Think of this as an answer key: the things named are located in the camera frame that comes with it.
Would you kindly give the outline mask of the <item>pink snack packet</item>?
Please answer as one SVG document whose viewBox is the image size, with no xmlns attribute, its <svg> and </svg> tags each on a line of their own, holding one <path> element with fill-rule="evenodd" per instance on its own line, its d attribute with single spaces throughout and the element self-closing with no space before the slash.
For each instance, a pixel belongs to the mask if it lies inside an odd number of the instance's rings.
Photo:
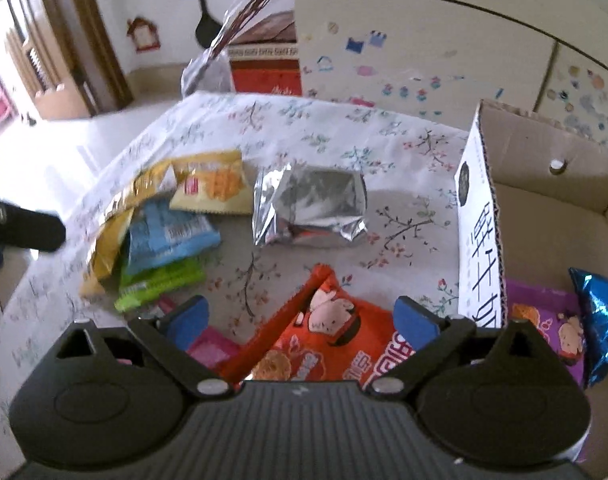
<svg viewBox="0 0 608 480">
<path fill-rule="evenodd" d="M 193 296 L 182 304 L 162 296 L 156 307 L 163 313 L 157 319 L 157 330 L 193 360 L 214 370 L 217 365 L 238 356 L 240 346 L 209 322 L 209 303 L 203 296 Z"/>
</svg>

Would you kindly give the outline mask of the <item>green snack packet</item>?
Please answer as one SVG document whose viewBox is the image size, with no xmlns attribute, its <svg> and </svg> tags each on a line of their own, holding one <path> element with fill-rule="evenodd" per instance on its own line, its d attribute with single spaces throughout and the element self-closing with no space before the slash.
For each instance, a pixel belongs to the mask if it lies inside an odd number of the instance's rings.
<svg viewBox="0 0 608 480">
<path fill-rule="evenodd" d="M 114 308 L 120 313 L 129 312 L 167 292 L 204 280 L 204 266 L 199 258 L 185 258 L 137 274 L 127 274 L 123 266 Z"/>
</svg>

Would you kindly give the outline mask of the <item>light blue snack packet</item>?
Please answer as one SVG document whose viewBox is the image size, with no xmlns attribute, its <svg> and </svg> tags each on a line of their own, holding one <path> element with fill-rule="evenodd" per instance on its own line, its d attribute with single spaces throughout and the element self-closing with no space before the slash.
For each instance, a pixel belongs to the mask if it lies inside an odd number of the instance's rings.
<svg viewBox="0 0 608 480">
<path fill-rule="evenodd" d="M 144 271 L 201 255 L 221 242 L 205 214 L 169 208 L 168 198 L 147 200 L 134 215 L 127 233 L 124 272 Z"/>
</svg>

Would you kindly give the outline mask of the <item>orange red snack packet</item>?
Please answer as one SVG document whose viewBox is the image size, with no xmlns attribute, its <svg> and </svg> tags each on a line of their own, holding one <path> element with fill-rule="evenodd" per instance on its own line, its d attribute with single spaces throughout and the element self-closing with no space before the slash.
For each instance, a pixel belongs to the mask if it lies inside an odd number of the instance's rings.
<svg viewBox="0 0 608 480">
<path fill-rule="evenodd" d="M 299 292 L 235 356 L 215 366 L 228 382 L 358 382 L 366 387 L 415 354 L 393 314 L 348 295 L 318 264 Z"/>
</svg>

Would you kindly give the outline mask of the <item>purple snack packet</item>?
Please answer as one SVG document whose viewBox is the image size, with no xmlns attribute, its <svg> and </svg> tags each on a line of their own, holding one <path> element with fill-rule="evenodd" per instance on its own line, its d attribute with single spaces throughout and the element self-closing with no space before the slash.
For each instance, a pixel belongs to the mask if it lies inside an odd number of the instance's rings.
<svg viewBox="0 0 608 480">
<path fill-rule="evenodd" d="M 577 296 L 511 280 L 506 281 L 505 291 L 511 318 L 531 322 L 579 387 L 584 388 L 587 345 Z"/>
</svg>

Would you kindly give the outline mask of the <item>yellow cracker snack packet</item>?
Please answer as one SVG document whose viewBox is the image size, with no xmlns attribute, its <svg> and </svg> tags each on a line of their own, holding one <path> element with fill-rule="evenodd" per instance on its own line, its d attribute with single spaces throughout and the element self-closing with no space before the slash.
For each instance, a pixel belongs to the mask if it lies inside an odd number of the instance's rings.
<svg viewBox="0 0 608 480">
<path fill-rule="evenodd" d="M 198 214 L 252 214 L 253 188 L 247 182 L 240 150 L 180 157 L 174 160 L 174 169 L 178 184 L 170 209 Z"/>
</svg>

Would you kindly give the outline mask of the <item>silver foil snack packet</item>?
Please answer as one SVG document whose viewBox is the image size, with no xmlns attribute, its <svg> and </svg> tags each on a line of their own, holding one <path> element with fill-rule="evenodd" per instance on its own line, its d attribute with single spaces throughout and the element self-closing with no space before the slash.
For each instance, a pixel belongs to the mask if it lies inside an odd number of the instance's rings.
<svg viewBox="0 0 608 480">
<path fill-rule="evenodd" d="M 358 171 L 289 162 L 258 171 L 253 243 L 354 246 L 368 234 L 368 192 Z"/>
</svg>

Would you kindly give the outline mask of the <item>blue foil snack packet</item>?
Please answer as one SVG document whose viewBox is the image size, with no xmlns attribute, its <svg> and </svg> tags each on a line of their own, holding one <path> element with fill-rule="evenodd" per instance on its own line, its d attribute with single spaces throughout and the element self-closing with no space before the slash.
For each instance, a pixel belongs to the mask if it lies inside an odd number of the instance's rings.
<svg viewBox="0 0 608 480">
<path fill-rule="evenodd" d="M 568 273 L 580 304 L 587 343 L 584 381 L 593 387 L 608 375 L 608 278 L 576 268 Z"/>
</svg>

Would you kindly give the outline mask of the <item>floral white tablecloth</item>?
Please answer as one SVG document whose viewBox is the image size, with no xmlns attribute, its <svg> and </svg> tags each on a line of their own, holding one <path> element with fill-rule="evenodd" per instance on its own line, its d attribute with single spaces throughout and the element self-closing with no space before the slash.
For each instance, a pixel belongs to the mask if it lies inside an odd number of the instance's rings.
<svg viewBox="0 0 608 480">
<path fill-rule="evenodd" d="M 87 280 L 87 261 L 113 202 L 142 171 L 152 190 L 214 200 L 220 244 L 200 260 L 212 324 L 246 342 L 309 277 L 332 266 L 351 295 L 387 309 L 401 295 L 439 314 L 456 312 L 458 229 L 453 174 L 462 130 L 401 113 L 286 96 L 197 93 L 144 130 L 103 171 L 73 212 L 65 246 L 25 273 L 0 319 L 0 479 L 22 464 L 8 422 L 20 385 L 73 321 L 115 326 L 106 288 Z M 287 165 L 362 175 L 368 229 L 353 247 L 253 243 L 251 219 L 230 207 L 250 198 L 258 170 Z"/>
</svg>

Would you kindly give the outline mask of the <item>open cardboard box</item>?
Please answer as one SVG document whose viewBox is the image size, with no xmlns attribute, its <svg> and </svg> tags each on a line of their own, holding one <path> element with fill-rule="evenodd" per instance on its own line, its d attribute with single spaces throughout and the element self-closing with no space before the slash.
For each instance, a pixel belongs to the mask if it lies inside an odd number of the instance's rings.
<svg viewBox="0 0 608 480">
<path fill-rule="evenodd" d="M 421 424 L 482 478 L 608 476 L 608 375 L 580 388 L 537 328 L 511 318 L 505 291 L 576 295 L 570 268 L 608 278 L 608 149 L 482 101 L 455 185 L 458 311 L 476 334 L 421 393 Z"/>
</svg>

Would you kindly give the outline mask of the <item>red brown cardboard box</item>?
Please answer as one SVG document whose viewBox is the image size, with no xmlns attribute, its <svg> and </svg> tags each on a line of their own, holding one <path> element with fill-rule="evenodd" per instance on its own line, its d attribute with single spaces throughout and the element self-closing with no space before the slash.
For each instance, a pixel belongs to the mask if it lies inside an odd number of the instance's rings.
<svg viewBox="0 0 608 480">
<path fill-rule="evenodd" d="M 293 11 L 268 15 L 232 40 L 226 53 L 235 91 L 303 94 Z"/>
</svg>

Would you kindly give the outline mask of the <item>cream cabinet with stickers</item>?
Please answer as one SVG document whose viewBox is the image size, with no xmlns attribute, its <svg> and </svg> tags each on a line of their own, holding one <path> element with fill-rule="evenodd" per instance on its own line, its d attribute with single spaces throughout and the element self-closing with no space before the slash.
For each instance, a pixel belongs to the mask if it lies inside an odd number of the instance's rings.
<svg viewBox="0 0 608 480">
<path fill-rule="evenodd" d="M 294 0 L 306 96 L 468 128 L 532 110 L 608 147 L 608 11 L 591 0 Z"/>
</svg>

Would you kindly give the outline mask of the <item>wooden door frame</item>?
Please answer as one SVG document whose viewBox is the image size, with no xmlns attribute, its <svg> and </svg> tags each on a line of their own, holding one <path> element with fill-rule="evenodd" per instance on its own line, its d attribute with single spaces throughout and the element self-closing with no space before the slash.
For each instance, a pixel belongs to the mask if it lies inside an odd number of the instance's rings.
<svg viewBox="0 0 608 480">
<path fill-rule="evenodd" d="M 6 0 L 5 47 L 38 116 L 86 119 L 133 102 L 96 0 Z"/>
</svg>

